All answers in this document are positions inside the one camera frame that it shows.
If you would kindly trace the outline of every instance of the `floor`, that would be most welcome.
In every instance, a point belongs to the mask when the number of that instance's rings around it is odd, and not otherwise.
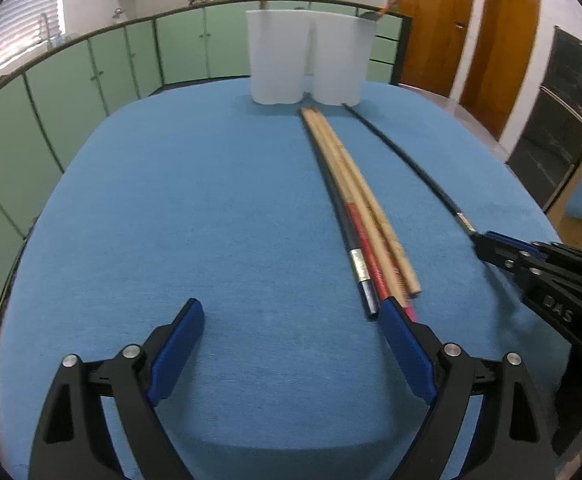
[[[460,121],[473,135],[478,137],[478,139],[482,141],[482,144],[490,149],[490,152],[493,153],[500,162],[506,162],[510,153],[508,153],[502,145],[491,136],[488,130],[482,126],[477,119],[462,108],[456,101],[420,88],[406,85],[400,86],[426,97],[426,99],[442,108],[442,110],[446,111],[451,117]]]

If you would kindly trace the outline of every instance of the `wooden stick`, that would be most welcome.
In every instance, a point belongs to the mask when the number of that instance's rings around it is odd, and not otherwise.
[[[375,253],[373,252],[369,234],[367,233],[359,218],[359,212],[357,210],[357,206],[353,202],[349,186],[344,181],[344,178],[335,163],[333,153],[328,150],[324,143],[321,132],[317,127],[314,111],[312,111],[311,108],[302,108],[301,112],[307,125],[309,126],[311,135],[315,139],[315,142],[327,163],[327,166],[333,176],[333,180],[335,181],[335,184],[340,192],[340,196],[342,197],[343,202],[345,202],[349,215],[351,216],[351,221],[353,222],[357,235],[360,238],[361,248],[367,261],[367,266],[369,267],[369,274],[371,275],[373,283],[375,284],[377,295],[381,301],[385,300],[388,296],[390,296],[390,294],[388,292],[382,272],[380,271],[380,267],[377,263]]]
[[[373,191],[371,191],[369,184],[367,184],[367,181],[360,172],[360,169],[357,167],[357,164],[353,161],[351,155],[349,155],[349,152],[340,142],[340,139],[338,139],[338,136],[335,134],[335,132],[333,130],[331,130],[331,132],[333,134],[333,142],[340,150],[347,164],[347,168],[353,176],[354,182],[357,184],[357,187],[359,187],[362,196],[369,205],[369,209],[375,218],[375,222],[378,224],[380,231],[385,237],[389,251],[391,251],[391,255],[393,256],[395,264],[397,265],[398,270],[404,279],[404,285],[412,296],[419,294],[422,292],[420,280],[418,280],[418,277],[415,274],[413,267],[411,266],[407,254],[404,251],[404,248],[398,241],[398,237],[395,235],[395,231],[393,230],[391,222],[389,222],[389,219],[386,218],[386,214],[382,209],[382,206],[380,206],[375,195],[373,194]]]
[[[373,248],[373,252],[375,253],[375,257],[380,266],[383,278],[385,279],[389,295],[393,296],[396,300],[398,300],[398,302],[402,306],[406,306],[407,296],[402,292],[400,288],[400,283],[398,282],[397,277],[395,276],[393,264],[391,263],[389,253],[386,250],[386,246],[382,239],[382,236],[377,228],[377,225],[375,224],[375,221],[373,221],[373,218],[369,212],[369,209],[367,207],[367,204],[365,203],[364,198],[360,193],[360,190],[353,182],[351,174],[344,165],[343,156],[341,155],[340,150],[338,150],[337,147],[333,144],[330,132],[328,131],[331,129],[331,126],[326,121],[322,121],[320,115],[321,114],[316,114],[316,112],[313,111],[313,116],[317,119],[313,122],[313,124],[317,127],[317,131],[319,132],[319,137],[321,137],[322,144],[326,147],[326,152],[329,154],[331,160],[335,161],[335,165],[338,168],[337,171],[340,173],[342,180],[344,181],[346,187],[348,188],[348,192],[350,197],[353,199],[353,203],[357,206],[362,223],[366,228],[367,233],[369,234],[371,247]],[[386,299],[382,298],[381,292],[379,290],[378,295],[380,296],[381,300]]]

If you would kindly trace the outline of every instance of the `blue tablecloth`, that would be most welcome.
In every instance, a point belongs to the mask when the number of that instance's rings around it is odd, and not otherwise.
[[[402,145],[479,230],[557,240],[516,178],[443,110],[366,83],[359,111]],[[196,480],[385,480],[426,413],[366,322],[297,106],[261,106],[248,80],[164,92],[105,120],[40,216],[0,336],[0,456],[23,480],[63,356],[114,356],[187,298],[205,332],[157,409]],[[344,110],[325,114],[418,273],[421,322],[474,356],[519,352],[552,420],[569,345],[405,164]],[[116,449],[132,460],[111,402]],[[461,466],[479,409],[445,472]]]

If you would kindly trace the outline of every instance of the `black rod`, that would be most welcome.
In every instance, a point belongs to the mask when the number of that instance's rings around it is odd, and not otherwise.
[[[407,166],[413,170],[413,173],[420,177],[420,180],[427,185],[427,187],[433,192],[433,194],[437,196],[440,202],[444,204],[444,207],[446,207],[449,213],[451,213],[455,217],[455,219],[462,226],[462,229],[464,229],[466,234],[472,236],[476,233],[476,230],[471,225],[471,222],[469,222],[466,219],[459,206],[451,199],[451,197],[449,197],[449,195],[446,194],[446,192],[444,192],[444,189],[442,189],[439,186],[439,184],[435,180],[433,180],[431,176],[426,171],[424,171],[415,160],[413,160],[409,156],[407,152],[402,150],[402,148],[399,147],[391,139],[389,139],[389,137],[386,136],[386,134],[382,133],[375,126],[375,124],[371,123],[370,121],[362,117],[353,108],[345,104],[343,104],[342,106],[346,108],[346,110],[349,111],[354,117],[356,117],[362,124],[364,124],[364,126],[366,126],[367,129],[373,135],[380,139],[393,153],[399,156],[407,164]]]
[[[302,119],[303,125],[305,126],[309,143],[313,148],[313,155],[315,156],[315,160],[318,163],[320,172],[322,173],[324,186],[327,188],[335,216],[338,219],[342,239],[351,259],[351,266],[353,266],[357,281],[357,290],[359,290],[362,304],[365,307],[365,313],[369,319],[375,319],[380,312],[380,300],[375,291],[375,285],[373,285],[373,280],[371,280],[369,270],[367,269],[367,263],[364,254],[362,253],[362,249],[360,248],[360,239],[354,228],[353,220],[351,219],[351,216],[349,216],[349,212],[340,196],[340,192],[338,191],[324,155],[322,155],[320,147],[316,144],[315,139],[310,132],[309,125],[306,123],[302,112],[298,111],[298,113]]]

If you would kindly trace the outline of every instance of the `red stick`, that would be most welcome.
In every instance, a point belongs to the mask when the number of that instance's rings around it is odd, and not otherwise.
[[[383,277],[382,271],[375,259],[375,253],[371,247],[371,240],[369,240],[369,233],[367,233],[364,224],[362,224],[362,218],[360,217],[360,211],[357,210],[356,203],[347,202],[347,209],[349,210],[349,215],[351,215],[353,226],[356,228],[357,236],[360,238],[360,248],[362,249],[365,260],[367,261],[369,274],[371,274],[371,279],[375,284],[377,295],[380,298],[380,301],[384,301],[389,297],[389,291],[386,288],[385,277]]]

